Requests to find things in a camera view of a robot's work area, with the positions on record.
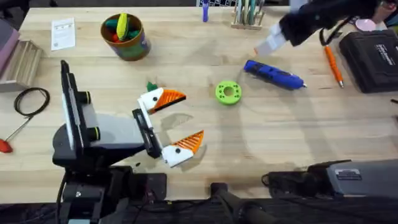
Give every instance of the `paper card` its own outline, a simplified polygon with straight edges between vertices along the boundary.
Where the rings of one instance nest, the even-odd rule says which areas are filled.
[[[51,50],[60,50],[76,45],[75,19],[52,21]]]

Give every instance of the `black knob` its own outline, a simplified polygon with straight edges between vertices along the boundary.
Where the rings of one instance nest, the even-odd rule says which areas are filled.
[[[77,99],[80,103],[83,104],[90,104],[91,103],[91,95],[90,92],[88,91],[79,91],[77,96]]]
[[[88,128],[87,135],[89,141],[98,141],[101,139],[101,133],[99,127]]]

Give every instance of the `red screwdriver handle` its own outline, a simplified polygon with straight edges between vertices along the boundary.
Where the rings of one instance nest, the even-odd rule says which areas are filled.
[[[2,139],[0,139],[0,152],[3,152],[3,153],[12,152],[12,147],[10,146],[10,144]]]

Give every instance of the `wooden box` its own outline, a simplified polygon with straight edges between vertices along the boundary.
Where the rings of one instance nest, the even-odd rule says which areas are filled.
[[[0,93],[21,91],[32,85],[42,49],[32,41],[18,41],[0,74]]]

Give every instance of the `pink object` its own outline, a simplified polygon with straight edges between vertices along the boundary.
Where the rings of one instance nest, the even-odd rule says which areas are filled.
[[[377,7],[376,12],[373,15],[373,22],[379,24],[387,19],[395,10],[397,6],[395,4],[389,4],[382,2],[379,7]]]
[[[358,19],[355,22],[356,27],[361,31],[374,31],[376,24],[371,19]]]
[[[19,33],[7,22],[0,20],[0,77],[8,57],[17,44]]]

